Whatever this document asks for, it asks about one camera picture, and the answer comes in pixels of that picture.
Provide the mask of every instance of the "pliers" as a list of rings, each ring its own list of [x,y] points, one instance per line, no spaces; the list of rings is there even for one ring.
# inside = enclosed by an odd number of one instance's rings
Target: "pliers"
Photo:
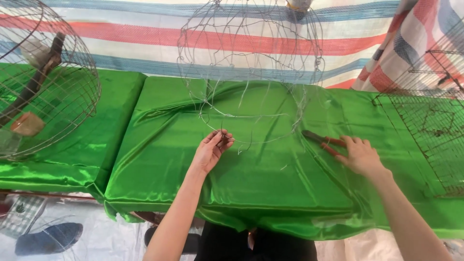
[[[314,132],[311,132],[309,130],[302,130],[301,134],[303,134],[305,137],[308,137],[308,138],[318,142],[320,144],[321,148],[326,150],[328,153],[330,153],[334,157],[339,156],[341,154],[338,153],[336,150],[332,149],[331,147],[329,147],[328,144],[334,144],[334,145],[338,145],[338,146],[344,147],[344,148],[347,147],[347,144],[342,140],[334,139],[334,138],[331,138],[331,137],[328,137],[328,136],[322,137],[322,136],[319,136],[319,135],[317,135]]]

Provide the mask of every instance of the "striped tarp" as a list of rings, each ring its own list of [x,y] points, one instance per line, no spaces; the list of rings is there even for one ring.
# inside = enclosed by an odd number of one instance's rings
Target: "striped tarp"
[[[86,43],[99,68],[145,74],[180,76],[177,42],[180,29],[207,0],[44,0],[61,15]],[[399,0],[314,0],[312,8],[323,28],[325,69],[321,85],[349,88],[366,63],[384,43]],[[232,5],[224,5],[227,15]],[[215,13],[221,19],[222,13]],[[272,41],[260,35],[259,41]],[[218,46],[197,45],[214,49]],[[197,71],[209,70],[195,64]],[[264,73],[272,74],[272,69]]]
[[[420,82],[416,86],[399,86],[395,80],[453,26],[462,23],[463,17],[463,0],[402,0],[385,40],[362,69],[353,89],[382,92],[389,87],[433,88],[421,86]],[[452,37],[450,41],[457,46],[464,41],[464,35]],[[425,59],[424,62],[428,71],[437,71],[435,61]]]

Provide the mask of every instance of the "wire frame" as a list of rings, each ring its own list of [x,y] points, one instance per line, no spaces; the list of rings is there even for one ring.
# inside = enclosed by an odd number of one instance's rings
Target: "wire frame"
[[[0,0],[0,113],[4,116],[7,107],[21,99],[57,33],[65,35],[61,65],[43,75],[40,90],[2,126],[0,135],[7,141],[18,137],[9,127],[26,112],[41,118],[45,127],[34,137],[19,137],[17,149],[0,149],[0,158],[18,158],[50,146],[96,113],[101,89],[95,62],[72,27],[38,0]]]
[[[294,133],[310,100],[308,85],[321,84],[322,26],[309,7],[311,1],[300,2],[304,2],[304,9],[295,10],[283,0],[210,0],[181,29],[177,63],[192,102],[199,104],[199,117],[214,130],[230,127],[223,125],[227,119],[249,119],[250,136],[236,137],[244,148]],[[191,78],[204,79],[206,89],[196,89]],[[254,80],[266,81],[261,85],[266,92],[258,100],[247,101],[256,86]],[[244,82],[234,112],[222,111],[213,98],[224,81]],[[275,83],[288,90],[288,99],[295,103],[294,111],[263,110]],[[253,102],[255,115],[240,112],[246,102]],[[221,123],[212,123],[210,112],[221,115]],[[293,122],[286,135],[266,139],[253,136],[259,121],[275,117],[289,117]]]
[[[404,72],[389,97],[442,189],[435,196],[464,196],[464,24],[460,21]]]

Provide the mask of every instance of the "green satin cloth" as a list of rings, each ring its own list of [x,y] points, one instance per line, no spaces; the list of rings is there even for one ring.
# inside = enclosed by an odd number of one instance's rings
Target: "green satin cloth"
[[[146,76],[108,70],[98,73],[102,94],[97,114],[58,143],[29,156],[26,161],[0,161],[1,189],[87,192],[103,201],[118,148]],[[83,75],[72,74],[77,77],[75,80],[86,80],[80,78]],[[50,124],[56,128],[63,126],[55,121]]]
[[[248,145],[237,142],[222,156],[203,185],[198,217],[239,231],[262,227],[313,240],[388,229],[370,184],[300,134],[309,129],[323,136],[369,139],[435,231],[445,237],[464,235],[464,201],[434,198],[441,186],[436,176],[391,104],[373,106],[375,93],[307,86],[310,102],[304,119],[288,135],[297,108],[279,83],[251,82],[239,110],[246,83],[221,83],[214,94],[204,80],[191,80],[189,87],[195,95],[207,94],[224,113],[289,115],[262,117],[256,123],[257,118],[224,117],[203,107],[209,125],[257,144],[247,150]],[[212,131],[199,118],[199,108],[181,79],[147,78],[105,193],[110,216],[120,213],[133,221],[130,211],[167,211],[199,142]]]

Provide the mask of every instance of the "blue slipper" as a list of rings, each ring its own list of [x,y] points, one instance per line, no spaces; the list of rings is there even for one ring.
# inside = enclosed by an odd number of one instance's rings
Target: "blue slipper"
[[[56,254],[72,247],[84,227],[78,223],[62,223],[35,234],[21,235],[14,250],[16,255]]]

